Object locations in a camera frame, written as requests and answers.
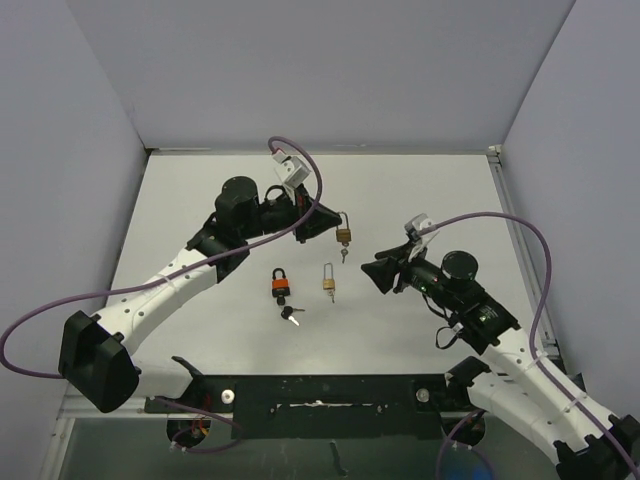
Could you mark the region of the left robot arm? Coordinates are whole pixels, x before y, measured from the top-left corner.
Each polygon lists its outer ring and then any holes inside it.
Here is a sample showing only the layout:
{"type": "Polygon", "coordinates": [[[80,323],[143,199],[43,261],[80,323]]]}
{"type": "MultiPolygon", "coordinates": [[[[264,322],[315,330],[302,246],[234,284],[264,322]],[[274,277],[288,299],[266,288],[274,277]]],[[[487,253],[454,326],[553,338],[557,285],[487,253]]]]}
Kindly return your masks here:
{"type": "Polygon", "coordinates": [[[315,203],[304,186],[277,190],[278,196],[269,198],[246,176],[227,180],[214,212],[151,278],[152,288],[66,320],[59,373],[99,411],[118,409],[139,385],[142,371],[132,356],[142,342],[187,301],[236,270],[249,255],[249,240],[293,232],[304,243],[341,224],[339,213],[315,203]]]}

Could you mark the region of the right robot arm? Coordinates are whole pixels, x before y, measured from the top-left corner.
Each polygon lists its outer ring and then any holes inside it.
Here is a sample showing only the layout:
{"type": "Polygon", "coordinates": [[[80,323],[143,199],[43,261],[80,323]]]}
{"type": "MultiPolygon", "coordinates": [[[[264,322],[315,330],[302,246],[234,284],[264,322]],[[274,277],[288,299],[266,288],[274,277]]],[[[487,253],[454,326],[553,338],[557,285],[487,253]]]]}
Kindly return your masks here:
{"type": "Polygon", "coordinates": [[[535,350],[517,319],[475,279],[464,251],[441,264],[408,245],[379,252],[362,271],[382,293],[411,287],[448,312],[448,324],[474,354],[445,375],[445,395],[499,418],[544,453],[562,479],[625,479],[639,465],[639,423],[619,417],[535,350]]]}

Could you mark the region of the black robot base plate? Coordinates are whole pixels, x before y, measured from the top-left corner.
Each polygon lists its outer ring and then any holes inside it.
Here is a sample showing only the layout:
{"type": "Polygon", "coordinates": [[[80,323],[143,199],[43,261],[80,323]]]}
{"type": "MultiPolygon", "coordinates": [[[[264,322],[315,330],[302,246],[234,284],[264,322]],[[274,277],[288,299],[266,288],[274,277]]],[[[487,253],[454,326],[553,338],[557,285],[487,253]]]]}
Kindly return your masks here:
{"type": "Polygon", "coordinates": [[[436,374],[206,375],[169,400],[229,414],[245,439],[438,439],[471,410],[436,374]]]}

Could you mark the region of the long shackle brass padlock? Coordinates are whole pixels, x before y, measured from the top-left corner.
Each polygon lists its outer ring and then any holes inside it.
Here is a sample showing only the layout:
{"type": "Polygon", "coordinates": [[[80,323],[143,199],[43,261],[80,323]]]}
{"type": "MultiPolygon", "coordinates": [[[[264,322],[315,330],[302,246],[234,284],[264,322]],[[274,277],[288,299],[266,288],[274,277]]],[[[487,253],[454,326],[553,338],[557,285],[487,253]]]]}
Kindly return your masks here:
{"type": "Polygon", "coordinates": [[[336,287],[334,278],[334,267],[331,262],[323,265],[322,288],[324,291],[334,291],[336,287]]]}

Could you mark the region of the small brass padlock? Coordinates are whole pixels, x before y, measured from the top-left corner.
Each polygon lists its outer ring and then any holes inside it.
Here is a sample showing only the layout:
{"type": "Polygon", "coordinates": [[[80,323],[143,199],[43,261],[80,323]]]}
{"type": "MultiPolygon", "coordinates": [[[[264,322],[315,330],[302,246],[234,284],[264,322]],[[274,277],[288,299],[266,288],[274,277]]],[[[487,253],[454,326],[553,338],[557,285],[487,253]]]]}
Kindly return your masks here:
{"type": "Polygon", "coordinates": [[[349,216],[344,211],[339,211],[338,215],[341,219],[341,223],[336,227],[336,241],[343,247],[347,248],[352,241],[349,216]]]}

